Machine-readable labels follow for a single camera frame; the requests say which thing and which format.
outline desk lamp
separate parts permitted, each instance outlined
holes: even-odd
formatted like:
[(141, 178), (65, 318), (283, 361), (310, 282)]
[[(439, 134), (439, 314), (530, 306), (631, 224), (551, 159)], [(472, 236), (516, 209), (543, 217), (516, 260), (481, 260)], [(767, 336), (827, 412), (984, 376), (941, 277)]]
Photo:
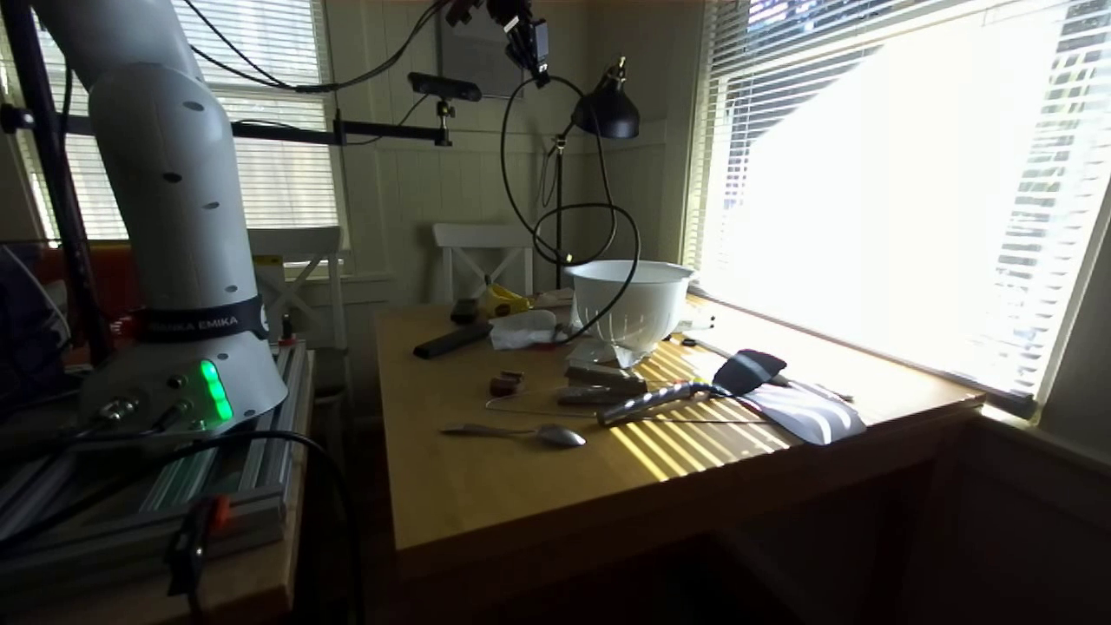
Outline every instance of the desk lamp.
[(640, 134), (640, 110), (624, 97), (624, 55), (610, 70), (603, 70), (603, 77), (598, 78), (598, 88), (589, 94), (583, 94), (575, 100), (575, 110), (573, 110), (566, 132), (555, 134), (555, 243), (551, 243), (555, 287), (562, 287), (562, 267), (569, 260), (562, 248), (562, 148), (566, 148), (566, 134), (573, 128), (583, 128), (598, 138), (614, 138), (614, 142)]

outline cable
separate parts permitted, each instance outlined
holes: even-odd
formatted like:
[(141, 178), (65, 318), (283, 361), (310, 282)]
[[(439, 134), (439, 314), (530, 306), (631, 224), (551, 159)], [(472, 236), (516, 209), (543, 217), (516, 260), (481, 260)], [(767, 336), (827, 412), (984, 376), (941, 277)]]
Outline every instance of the cable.
[[(428, 100), (428, 94), (421, 94), (396, 126), (405, 126), (423, 100)], [(363, 142), (340, 142), (340, 145), (375, 145), (375, 142), (381, 142), (381, 134), (373, 134)]]
[[(583, 100), (583, 90), (575, 84), (569, 84), (566, 77), (550, 77), (551, 84), (562, 84), (575, 94), (575, 100)], [(501, 118), (501, 182), (504, 182), (504, 194), (509, 202), (509, 213), (516, 216), (516, 221), (526, 229), (526, 239), (536, 247), (536, 254), (550, 263), (555, 263), (555, 248), (551, 243), (543, 236), (543, 221), (555, 217), (555, 213), (607, 213), (610, 216), (610, 224), (607, 224), (607, 239), (585, 254), (580, 263), (585, 260), (598, 260), (610, 248), (614, 236), (618, 236), (618, 216), (629, 221), (629, 236), (631, 236), (631, 263), (629, 263), (629, 274), (624, 282), (618, 285), (618, 291), (607, 297), (607, 306), (602, 306), (580, 328), (573, 328), (562, 343), (583, 336), (585, 328), (595, 328), (618, 302), (623, 294), (629, 291), (631, 277), (636, 277), (636, 267), (640, 267), (640, 224), (631, 217), (631, 213), (624, 213), (623, 204), (610, 202), (610, 188), (607, 188), (607, 169), (603, 169), (603, 148), (602, 148), (602, 134), (595, 134), (595, 145), (598, 145), (598, 163), (602, 163), (602, 178), (603, 178), (603, 202), (573, 202), (573, 204), (555, 204), (550, 213), (543, 213), (536, 221), (521, 213), (516, 204), (516, 194), (513, 194), (513, 182), (509, 182), (509, 167), (507, 167), (507, 134), (509, 134), (509, 118), (513, 118), (513, 105), (516, 97), (524, 94), (524, 88), (536, 84), (536, 78), (521, 78), (513, 88), (513, 94), (507, 97), (507, 107), (504, 107), (504, 118)], [(573, 128), (573, 118), (566, 122), (566, 128), (555, 134), (555, 142), (566, 142)]]
[(124, 473), (121, 478), (116, 478), (116, 483), (87, 494), (83, 500), (76, 500), (76, 502), (68, 502), (68, 507), (64, 507), (64, 511), (54, 511), (54, 513), (47, 513), (47, 516), (43, 516), (43, 520), (15, 532), (15, 535), (6, 535), (6, 537), (0, 541), (0, 555), (15, 551), (16, 545), (30, 541), (30, 537), (43, 535), (43, 532), (47, 532), (47, 527), (54, 527), (54, 525), (83, 513), (87, 507), (116, 496), (117, 490), (124, 490), (124, 485), (133, 485), (133, 483), (138, 483), (138, 478), (148, 478), (154, 473), (160, 473), (160, 468), (171, 464), (171, 461), (182, 461), (182, 458), (197, 456), (197, 451), (209, 451), (209, 447), (234, 447), (234, 443), (246, 443), (246, 439), (295, 439), (295, 443), (303, 443), (312, 458), (318, 458), (318, 461), (327, 464), (327, 473), (331, 473), (331, 478), (334, 478), (334, 485), (336, 485), (336, 494), (340, 494), (342, 516), (347, 516), (347, 541), (351, 541), (351, 545), (347, 545), (351, 599), (354, 599), (354, 620), (360, 625), (360, 620), (363, 620), (363, 599), (360, 599), (360, 593), (363, 593), (363, 581), (360, 581), (360, 537), (357, 537), (357, 527), (354, 527), (354, 500), (351, 500), (342, 468), (327, 456), (327, 447), (318, 447), (312, 438), (303, 438), (303, 434), (295, 434), (295, 429), (230, 429), (230, 434), (221, 434), (221, 438), (191, 439), (187, 447), (165, 451), (165, 456), (160, 456), (160, 458), (148, 458), (148, 461), (134, 464), (134, 473)]
[[(521, 78), (521, 84), (513, 88), (513, 94), (507, 97), (504, 118), (501, 118), (501, 182), (504, 182), (504, 194), (507, 194), (516, 221), (526, 229), (526, 236), (530, 236), (530, 243), (536, 243), (536, 254), (539, 254), (543, 260), (555, 263), (555, 247), (543, 236), (543, 224), (558, 213), (558, 204), (550, 209), (543, 217), (530, 221), (530, 217), (521, 213), (521, 202), (516, 202), (513, 182), (509, 182), (509, 167), (507, 167), (507, 134), (509, 134), (513, 105), (516, 105), (516, 97), (524, 94), (524, 88), (530, 88), (530, 84), (536, 84), (536, 78)], [(562, 84), (562, 88), (569, 88), (569, 90), (575, 94), (575, 100), (583, 100), (583, 90), (580, 90), (573, 78), (566, 78), (566, 77), (550, 77), (550, 84)], [(562, 142), (566, 142), (569, 132), (573, 132), (573, 118), (569, 118), (566, 128), (555, 134), (555, 145), (545, 151), (545, 167), (555, 159), (555, 148), (562, 148)], [(598, 169), (602, 169), (602, 188), (603, 188), (603, 202), (598, 202), (598, 204), (602, 204), (602, 209), (614, 209), (610, 188), (607, 188), (607, 169), (603, 169), (602, 134), (595, 134), (595, 148), (598, 148)], [(589, 260), (603, 258), (603, 254), (610, 248), (614, 236), (618, 236), (618, 216), (610, 213), (603, 243), (602, 243), (598, 248), (583, 254), (583, 260), (575, 260), (575, 263), (589, 263)]]
[(209, 12), (195, 3), (195, 0), (183, 0), (187, 9), (195, 9), (195, 16), (221, 41), (230, 45), (234, 55), (241, 55), (249, 70), (258, 70), (270, 88), (289, 88), (281, 84), (275, 74), (259, 70), (241, 45), (234, 45), (234, 37), (226, 37), (213, 22)]
[(373, 64), (373, 70), (363, 70), (363, 74), (357, 74), (357, 77), (347, 77), (347, 78), (334, 78), (334, 84), (283, 84), (283, 78), (276, 78), (275, 74), (267, 74), (265, 64), (258, 64), (230, 35), (221, 35), (221, 32), (209, 22), (209, 12), (205, 12), (202, 5), (195, 5), (191, 0), (183, 0), (183, 3), (187, 3), (187, 5), (197, 12), (197, 22), (202, 22), (234, 55), (241, 55), (254, 74), (236, 70), (236, 64), (209, 55), (205, 48), (191, 45), (195, 55), (202, 55), (205, 63), (226, 70), (226, 74), (234, 74), (234, 77), (241, 77), (241, 78), (249, 78), (249, 84), (259, 84), (259, 88), (275, 88), (275, 90), (292, 90), (292, 94), (334, 94), (334, 90), (347, 90), (347, 88), (357, 88), (357, 84), (367, 84), (367, 78), (388, 74), (388, 70), (410, 52), (414, 37), (428, 29), (428, 22), (434, 22), (451, 0), (434, 0), (434, 3), (428, 3), (428, 5), (421, 9), (415, 25), (410, 29), (405, 41), (401, 41), (391, 55), (384, 55), (377, 64)]

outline window blinds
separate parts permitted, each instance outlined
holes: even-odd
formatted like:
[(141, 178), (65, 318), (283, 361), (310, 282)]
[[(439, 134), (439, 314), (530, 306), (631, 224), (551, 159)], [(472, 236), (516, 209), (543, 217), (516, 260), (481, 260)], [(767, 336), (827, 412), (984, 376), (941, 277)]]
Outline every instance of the window blinds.
[[(281, 77), (283, 84), (318, 84), (323, 78), (323, 37), (318, 12), (312, 0), (195, 0), (202, 12), (236, 45), (246, 60)], [(205, 22), (172, 0), (182, 29), (191, 45), (216, 55), (226, 64), (246, 70), (230, 45), (205, 29)], [(65, 94), (65, 60), (43, 35), (43, 55), (53, 78), (54, 105)], [(300, 128), (327, 128), (327, 97), (318, 94), (283, 94), (258, 88), (236, 74), (197, 63), (205, 84), (221, 100), (230, 122), (275, 122)], [(87, 94), (73, 88), (73, 114), (87, 114)], [(102, 167), (102, 151), (91, 134), (65, 138), (73, 188), (91, 239), (124, 239), (124, 224)], [(249, 229), (300, 229), (300, 224), (336, 224), (336, 163), (331, 145), (312, 142), (267, 142), (236, 138), (244, 213)]]
[(1043, 400), (1111, 172), (1109, 0), (720, 0), (710, 294)]

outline spoon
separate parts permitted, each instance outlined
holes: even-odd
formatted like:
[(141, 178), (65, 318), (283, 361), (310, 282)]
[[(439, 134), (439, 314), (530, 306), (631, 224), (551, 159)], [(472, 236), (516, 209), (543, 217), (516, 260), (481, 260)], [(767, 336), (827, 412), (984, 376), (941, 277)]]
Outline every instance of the spoon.
[(441, 434), (449, 438), (530, 438), (543, 439), (550, 447), (583, 447), (585, 438), (562, 426), (562, 424), (543, 424), (536, 429), (521, 429), (521, 426), (492, 426), (492, 424), (459, 424), (459, 426), (445, 426)]

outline green light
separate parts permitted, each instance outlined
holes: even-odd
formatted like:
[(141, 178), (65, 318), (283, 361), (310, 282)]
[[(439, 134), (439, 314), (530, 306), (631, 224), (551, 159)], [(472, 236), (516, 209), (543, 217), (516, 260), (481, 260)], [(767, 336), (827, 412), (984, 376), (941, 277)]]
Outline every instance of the green light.
[(226, 401), (230, 400), (230, 393), (221, 388), (221, 382), (216, 382), (216, 384), (209, 384), (209, 395), (213, 395), (213, 401)]
[(234, 401), (230, 401), (230, 388), (221, 384), (219, 378), (219, 366), (213, 361), (202, 361), (202, 378), (205, 378), (205, 393), (209, 393), (209, 401), (216, 410), (216, 419), (219, 424), (230, 424), (236, 415)]
[(219, 419), (234, 419), (234, 401), (230, 401), (230, 400), (219, 400), (219, 401), (216, 401), (216, 415), (219, 415)]
[(219, 366), (213, 361), (202, 361), (202, 378), (219, 384)]

